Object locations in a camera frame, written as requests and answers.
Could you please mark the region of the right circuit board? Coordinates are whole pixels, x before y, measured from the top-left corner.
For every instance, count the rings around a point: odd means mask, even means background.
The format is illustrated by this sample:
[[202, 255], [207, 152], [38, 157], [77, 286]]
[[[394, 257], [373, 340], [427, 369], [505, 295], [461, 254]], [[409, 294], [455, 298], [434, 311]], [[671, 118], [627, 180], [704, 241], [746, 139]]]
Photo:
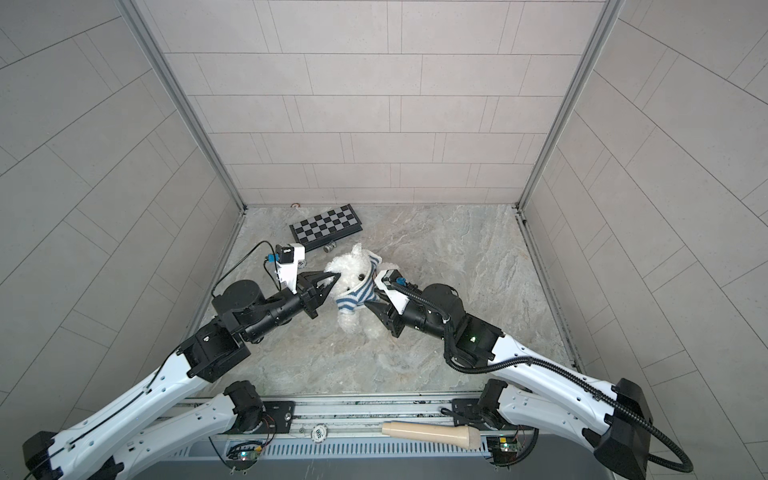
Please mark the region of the right circuit board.
[[487, 460], [498, 467], [509, 467], [517, 462], [521, 443], [516, 437], [487, 437]]

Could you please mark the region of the circuit board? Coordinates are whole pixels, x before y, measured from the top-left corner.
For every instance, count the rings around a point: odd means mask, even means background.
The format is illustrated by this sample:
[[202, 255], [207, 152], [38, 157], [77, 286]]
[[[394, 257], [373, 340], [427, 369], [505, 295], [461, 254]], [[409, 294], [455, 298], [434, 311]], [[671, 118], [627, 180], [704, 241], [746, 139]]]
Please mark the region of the circuit board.
[[246, 441], [230, 447], [226, 459], [235, 471], [247, 471], [257, 463], [264, 448], [264, 442]]
[[517, 462], [521, 443], [516, 437], [487, 437], [487, 460], [498, 467], [509, 467]]

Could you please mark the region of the left circuit board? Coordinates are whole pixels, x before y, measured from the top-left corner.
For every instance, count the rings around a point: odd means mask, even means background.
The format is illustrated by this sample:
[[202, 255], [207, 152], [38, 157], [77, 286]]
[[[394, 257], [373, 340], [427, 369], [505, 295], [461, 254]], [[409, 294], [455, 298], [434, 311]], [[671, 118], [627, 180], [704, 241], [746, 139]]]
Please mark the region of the left circuit board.
[[247, 471], [257, 463], [264, 448], [264, 442], [246, 441], [230, 447], [226, 459], [235, 471]]

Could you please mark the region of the black white chessboard box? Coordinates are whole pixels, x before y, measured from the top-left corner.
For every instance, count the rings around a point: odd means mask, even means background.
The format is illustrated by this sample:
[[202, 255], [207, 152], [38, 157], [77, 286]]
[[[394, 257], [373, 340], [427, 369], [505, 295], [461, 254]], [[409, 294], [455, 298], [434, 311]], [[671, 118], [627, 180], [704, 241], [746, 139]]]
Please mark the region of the black white chessboard box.
[[363, 230], [362, 222], [350, 204], [308, 217], [289, 228], [294, 240], [307, 252]]

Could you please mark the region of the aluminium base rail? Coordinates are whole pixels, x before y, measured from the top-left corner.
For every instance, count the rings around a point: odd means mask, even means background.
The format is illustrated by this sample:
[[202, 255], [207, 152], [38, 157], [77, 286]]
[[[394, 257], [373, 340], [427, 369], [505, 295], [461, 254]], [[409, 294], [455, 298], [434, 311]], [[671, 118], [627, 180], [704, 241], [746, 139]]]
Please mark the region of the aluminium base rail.
[[267, 412], [282, 437], [307, 438], [318, 424], [329, 436], [378, 436], [385, 422], [438, 426], [469, 425], [484, 435], [522, 432], [533, 427], [545, 434], [581, 442], [585, 417], [532, 393], [508, 387], [493, 401], [480, 392], [374, 394], [340, 396], [264, 396]]

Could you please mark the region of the white teddy bear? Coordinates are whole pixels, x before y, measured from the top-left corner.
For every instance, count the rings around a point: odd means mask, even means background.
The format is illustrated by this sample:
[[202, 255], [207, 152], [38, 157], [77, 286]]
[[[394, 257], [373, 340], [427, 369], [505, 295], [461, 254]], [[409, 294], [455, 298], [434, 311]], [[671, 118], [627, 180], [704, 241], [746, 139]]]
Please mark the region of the white teddy bear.
[[379, 271], [397, 268], [397, 264], [383, 262], [379, 255], [365, 249], [361, 243], [326, 265], [326, 272], [339, 274], [331, 297], [337, 308], [337, 322], [346, 334], [364, 334], [369, 340], [384, 334], [385, 327], [366, 308], [365, 302], [378, 300], [374, 280]]

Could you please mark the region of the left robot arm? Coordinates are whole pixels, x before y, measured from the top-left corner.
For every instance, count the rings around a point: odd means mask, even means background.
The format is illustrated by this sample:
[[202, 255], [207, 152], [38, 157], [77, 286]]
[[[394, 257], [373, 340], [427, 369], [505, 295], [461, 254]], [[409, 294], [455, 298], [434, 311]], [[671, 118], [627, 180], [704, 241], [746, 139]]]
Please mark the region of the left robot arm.
[[232, 283], [213, 297], [215, 317], [147, 378], [77, 425], [27, 439], [22, 446], [27, 478], [125, 478], [201, 437], [260, 428], [266, 408], [248, 381], [234, 382], [176, 420], [156, 420], [245, 360], [248, 346], [270, 331], [301, 313], [316, 317], [339, 278], [334, 272], [300, 273], [294, 289], [270, 297], [252, 280]]

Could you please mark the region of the blue white striped sweater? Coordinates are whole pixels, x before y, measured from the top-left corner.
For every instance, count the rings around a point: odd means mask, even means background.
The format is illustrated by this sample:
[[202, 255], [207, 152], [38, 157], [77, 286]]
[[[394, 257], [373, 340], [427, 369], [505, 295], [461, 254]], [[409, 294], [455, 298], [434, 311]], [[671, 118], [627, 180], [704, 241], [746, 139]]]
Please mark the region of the blue white striped sweater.
[[334, 295], [335, 303], [340, 314], [352, 314], [366, 301], [376, 299], [374, 279], [381, 258], [368, 250], [361, 250], [342, 255], [339, 260], [341, 277], [336, 286], [341, 290]]

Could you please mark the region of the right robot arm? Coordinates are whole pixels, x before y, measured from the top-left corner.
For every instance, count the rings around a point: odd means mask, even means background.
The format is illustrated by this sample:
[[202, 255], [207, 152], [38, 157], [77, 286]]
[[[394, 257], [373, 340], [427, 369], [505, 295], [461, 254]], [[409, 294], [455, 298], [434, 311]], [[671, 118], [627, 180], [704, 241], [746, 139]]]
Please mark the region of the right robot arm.
[[365, 305], [393, 336], [413, 328], [441, 339], [451, 368], [492, 374], [481, 398], [489, 426], [545, 430], [591, 450], [621, 477], [645, 478], [651, 435], [639, 423], [652, 423], [653, 418], [636, 383], [621, 379], [612, 384], [537, 354], [466, 312], [448, 285], [434, 284], [408, 295], [388, 290]]

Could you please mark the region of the poker chip on rail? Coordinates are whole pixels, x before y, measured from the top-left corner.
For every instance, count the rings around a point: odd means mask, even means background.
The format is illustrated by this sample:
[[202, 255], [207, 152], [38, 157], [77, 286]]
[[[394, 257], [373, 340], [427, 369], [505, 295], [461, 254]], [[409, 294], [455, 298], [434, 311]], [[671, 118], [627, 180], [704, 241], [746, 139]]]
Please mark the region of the poker chip on rail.
[[325, 424], [317, 424], [311, 430], [311, 439], [315, 443], [323, 443], [328, 438], [328, 427]]

